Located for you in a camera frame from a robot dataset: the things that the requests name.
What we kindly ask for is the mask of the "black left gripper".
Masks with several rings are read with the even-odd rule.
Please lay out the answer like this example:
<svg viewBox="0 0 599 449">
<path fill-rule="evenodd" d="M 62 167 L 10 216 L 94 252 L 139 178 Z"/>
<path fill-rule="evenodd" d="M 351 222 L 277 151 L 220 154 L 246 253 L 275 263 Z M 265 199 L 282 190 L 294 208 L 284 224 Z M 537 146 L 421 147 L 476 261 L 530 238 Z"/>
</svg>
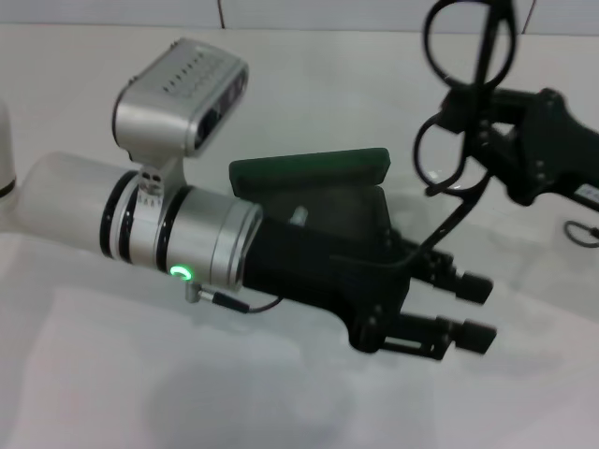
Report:
<svg viewBox="0 0 599 449">
<path fill-rule="evenodd" d="M 266 218 L 245 256 L 242 285 L 336 315 L 362 353 L 406 354 L 407 346 L 387 337 L 408 291 L 407 276 L 384 268 L 385 258 L 378 243 Z"/>
</svg>

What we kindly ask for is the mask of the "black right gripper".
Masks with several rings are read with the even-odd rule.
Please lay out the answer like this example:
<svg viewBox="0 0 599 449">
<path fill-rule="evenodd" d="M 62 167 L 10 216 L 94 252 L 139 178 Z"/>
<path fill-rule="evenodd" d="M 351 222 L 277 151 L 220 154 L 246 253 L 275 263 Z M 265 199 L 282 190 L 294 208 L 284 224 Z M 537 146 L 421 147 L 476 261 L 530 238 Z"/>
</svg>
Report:
<svg viewBox="0 0 599 449">
<path fill-rule="evenodd" d="M 451 89 L 442 102 L 442 127 L 459 134 L 476 125 L 469 155 L 514 202 L 530 206 L 555 194 L 598 209 L 598 133 L 571 115 L 562 94 L 496 89 L 476 99 L 473 90 Z M 491 123 L 519 124 L 516 149 Z"/>
</svg>

